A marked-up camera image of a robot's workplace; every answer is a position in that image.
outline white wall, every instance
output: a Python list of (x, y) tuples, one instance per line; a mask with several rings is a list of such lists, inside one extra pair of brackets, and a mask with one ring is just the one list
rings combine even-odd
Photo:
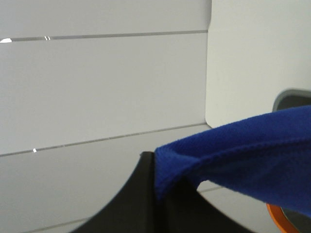
[(311, 90), (311, 1), (216, 0), (208, 29), (206, 120), (271, 112), (288, 89)]
[[(210, 0), (0, 2), (0, 39), (22, 40), (0, 44), (0, 232), (71, 231), (119, 191), (142, 151), (209, 129), (210, 7)], [(94, 139), (104, 140), (79, 144)], [(264, 203), (222, 190), (199, 187), (250, 229), (279, 232)], [(223, 199), (245, 208), (237, 216)], [(258, 212), (259, 221), (249, 221)]]
[(0, 38), (26, 40), (0, 44), (0, 154), (204, 122), (210, 1), (5, 0), (0, 15)]

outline horizontal groove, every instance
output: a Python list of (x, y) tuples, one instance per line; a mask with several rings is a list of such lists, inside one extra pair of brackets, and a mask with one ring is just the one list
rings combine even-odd
[(207, 188), (207, 189), (199, 191), (199, 193), (206, 193), (206, 192), (214, 191), (214, 190), (221, 189), (221, 188), (223, 188), (223, 187), (218, 186), (218, 187), (214, 187), (214, 188)]
[[(148, 133), (156, 133), (156, 132), (162, 132), (162, 131), (183, 129), (183, 128), (194, 127), (194, 126), (199, 126), (199, 125), (206, 125), (206, 123), (203, 122), (203, 123), (198, 123), (198, 124), (177, 126), (177, 127), (165, 128), (165, 129), (160, 129), (160, 130), (151, 130), (151, 131), (145, 131), (145, 132), (140, 132), (140, 133), (129, 133), (129, 134), (124, 134), (124, 135), (120, 135), (120, 136), (106, 137), (106, 138), (89, 140), (89, 141), (84, 141), (84, 142), (69, 143), (69, 144), (53, 146), (53, 147), (45, 147), (45, 148), (39, 148), (39, 149), (36, 148), (36, 152), (44, 151), (44, 150), (51, 150), (51, 149), (56, 149), (56, 148), (62, 148), (62, 147), (77, 146), (77, 145), (93, 143), (93, 142), (107, 141), (107, 140), (118, 139), (118, 138), (123, 138), (123, 137), (137, 136), (137, 135), (148, 134)], [(6, 154), (0, 154), (0, 158), (5, 157), (5, 156), (10, 156), (10, 155), (25, 154), (25, 153), (33, 153), (33, 149), (19, 151), (19, 152), (6, 153)]]
[(51, 40), (68, 40), (68, 39), (94, 39), (94, 38), (111, 38), (111, 37), (130, 37), (130, 36), (150, 36), (150, 35), (177, 35), (177, 34), (194, 34), (207, 33), (207, 30), (196, 31), (177, 31), (177, 32), (155, 32), (155, 33), (119, 33), (119, 34), (94, 34), (94, 35), (59, 35), (59, 36), (37, 36), (37, 37), (18, 37), (18, 38), (0, 38), (1, 41), (10, 39), (10, 42), (21, 41), (51, 41)]
[[(223, 187), (218, 186), (218, 187), (214, 187), (214, 188), (208, 188), (208, 189), (200, 191), (199, 193), (205, 193), (205, 192), (208, 192), (208, 191), (214, 191), (214, 190), (221, 189), (221, 188), (223, 188)], [(22, 232), (22, 233), (41, 232), (41, 231), (50, 230), (50, 229), (57, 228), (57, 227), (62, 227), (62, 226), (70, 225), (70, 224), (73, 224), (73, 223), (84, 222), (84, 221), (87, 221), (89, 219), (90, 219), (89, 217), (86, 217), (86, 218), (82, 218), (82, 219), (79, 219), (79, 220), (65, 222), (65, 223), (60, 223), (60, 224), (57, 224), (57, 225), (53, 225), (53, 226), (49, 226), (49, 227), (44, 227), (44, 228), (40, 228), (40, 229), (35, 229), (35, 230), (31, 230), (31, 231), (27, 231), (27, 232)]]
[(46, 230), (50, 230), (50, 229), (53, 229), (53, 228), (63, 227), (63, 226), (67, 226), (67, 225), (78, 223), (78, 222), (85, 222), (85, 221), (87, 221), (89, 219), (90, 219), (89, 217), (86, 217), (86, 218), (78, 219), (78, 220), (75, 220), (75, 221), (60, 223), (60, 224), (53, 225), (53, 226), (50, 226), (50, 227), (39, 228), (39, 229), (35, 229), (35, 230), (27, 231), (27, 232), (22, 232), (22, 233), (36, 233), (36, 232), (46, 231)]

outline white panel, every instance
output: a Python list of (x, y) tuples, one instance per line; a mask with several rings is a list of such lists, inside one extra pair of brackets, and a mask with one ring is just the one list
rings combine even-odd
[(311, 1), (213, 1), (206, 121), (272, 111), (286, 89), (311, 90)]
[(0, 46), (0, 154), (204, 122), (207, 33)]
[(210, 0), (1, 0), (0, 38), (207, 30)]
[(202, 194), (225, 215), (256, 233), (280, 233), (265, 203), (226, 188)]
[(0, 232), (90, 217), (124, 185), (143, 151), (207, 125), (0, 157)]
[(218, 184), (211, 182), (211, 181), (203, 181), (200, 183), (200, 185), (198, 187), (198, 191), (204, 192), (204, 191), (208, 191), (209, 189), (214, 189), (216, 187), (220, 187), (220, 186)]

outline black curved edge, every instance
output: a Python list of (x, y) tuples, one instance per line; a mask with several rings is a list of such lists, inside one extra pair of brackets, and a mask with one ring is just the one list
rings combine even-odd
[(121, 191), (72, 233), (251, 233), (208, 203), (186, 180), (157, 203), (154, 155), (143, 152)]
[(278, 111), (287, 108), (311, 105), (311, 91), (300, 89), (288, 89), (281, 92), (274, 104), (272, 111)]

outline blue cloth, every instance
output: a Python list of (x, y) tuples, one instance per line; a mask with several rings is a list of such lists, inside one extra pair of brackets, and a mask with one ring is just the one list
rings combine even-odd
[(311, 216), (311, 106), (281, 110), (155, 150), (155, 194), (205, 180)]

